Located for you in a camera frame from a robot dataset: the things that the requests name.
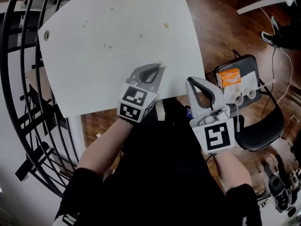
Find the forearm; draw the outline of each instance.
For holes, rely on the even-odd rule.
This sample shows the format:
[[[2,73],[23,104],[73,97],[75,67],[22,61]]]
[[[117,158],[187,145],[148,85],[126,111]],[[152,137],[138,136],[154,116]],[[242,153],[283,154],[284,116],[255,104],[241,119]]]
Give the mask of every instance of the forearm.
[[[130,123],[118,119],[101,137],[85,150],[77,168],[90,169],[103,176],[113,164],[132,128],[133,125]]]
[[[252,186],[250,173],[231,151],[220,152],[214,159],[225,191],[243,184]]]

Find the wooden floor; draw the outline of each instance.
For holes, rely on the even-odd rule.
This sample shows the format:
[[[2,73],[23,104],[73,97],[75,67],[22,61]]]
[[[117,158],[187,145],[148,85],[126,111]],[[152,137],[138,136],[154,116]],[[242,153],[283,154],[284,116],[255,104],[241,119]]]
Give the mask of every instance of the wooden floor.
[[[255,1],[187,0],[197,32],[206,73],[212,71],[216,66],[234,59],[232,51],[236,49],[241,55],[251,54],[255,56],[260,77],[264,82],[272,79],[271,62],[274,48],[264,43],[259,36],[260,31],[273,33],[269,19],[259,9],[240,16],[236,13],[237,9]],[[281,25],[288,25],[291,22],[291,16],[288,15],[291,11],[286,4],[269,6],[264,10],[269,16],[275,16]],[[283,51],[291,57],[293,63],[292,84],[287,95],[279,102],[285,121],[287,121],[292,114],[297,118],[301,118],[301,67],[299,66],[301,54],[298,51],[287,49]],[[279,49],[276,50],[274,56],[274,71],[276,83],[274,84],[273,95],[278,100],[289,84],[292,71],[289,58]],[[246,126],[260,121],[267,99],[268,97],[263,95],[258,102],[240,111],[245,117]],[[188,101],[185,97],[181,97],[180,100]],[[267,115],[272,109],[272,102],[270,102],[264,115]],[[83,115],[82,124],[86,146],[89,146],[96,139],[96,134],[103,134],[116,119],[116,110]],[[292,127],[294,130],[300,128],[299,124],[294,123],[294,121]],[[279,153],[283,157],[288,172],[294,167],[298,167],[294,156],[289,151],[288,143],[281,139],[256,153],[242,149],[233,149],[233,151],[250,171],[255,189],[261,187],[261,178],[258,174],[258,171],[262,169],[261,160],[266,159],[270,165],[273,165],[273,160],[276,161],[274,155]],[[213,159],[208,161],[208,166],[219,183]]]

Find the black sleeve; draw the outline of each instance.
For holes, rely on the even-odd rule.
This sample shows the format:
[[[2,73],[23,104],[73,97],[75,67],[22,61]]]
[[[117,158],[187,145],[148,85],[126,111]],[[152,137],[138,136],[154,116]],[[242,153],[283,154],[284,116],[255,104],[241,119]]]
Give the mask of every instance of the black sleeve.
[[[243,218],[246,217],[248,226],[261,226],[261,216],[257,199],[253,188],[248,184],[230,189],[226,193],[228,209],[232,219],[237,220],[235,225],[241,225]]]
[[[65,214],[81,214],[95,206],[101,195],[103,179],[97,173],[79,168],[73,173],[67,185],[60,208],[55,218]]]

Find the orange box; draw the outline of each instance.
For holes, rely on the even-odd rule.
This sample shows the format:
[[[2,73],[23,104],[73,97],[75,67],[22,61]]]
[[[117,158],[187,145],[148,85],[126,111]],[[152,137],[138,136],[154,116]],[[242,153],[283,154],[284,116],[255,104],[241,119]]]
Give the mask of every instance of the orange box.
[[[216,73],[217,83],[219,87],[226,87],[228,85],[235,85],[241,82],[240,71],[238,68],[232,68],[222,72]]]

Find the black shirt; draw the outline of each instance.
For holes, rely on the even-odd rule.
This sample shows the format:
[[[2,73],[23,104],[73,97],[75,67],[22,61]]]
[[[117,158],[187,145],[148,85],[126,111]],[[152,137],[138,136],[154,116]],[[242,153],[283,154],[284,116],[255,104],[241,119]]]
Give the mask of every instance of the black shirt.
[[[75,225],[185,222],[198,225],[260,226],[251,186],[226,195],[211,176],[189,126],[165,121],[136,126],[123,146],[114,174],[103,182],[96,173],[77,169],[57,217],[79,213]]]

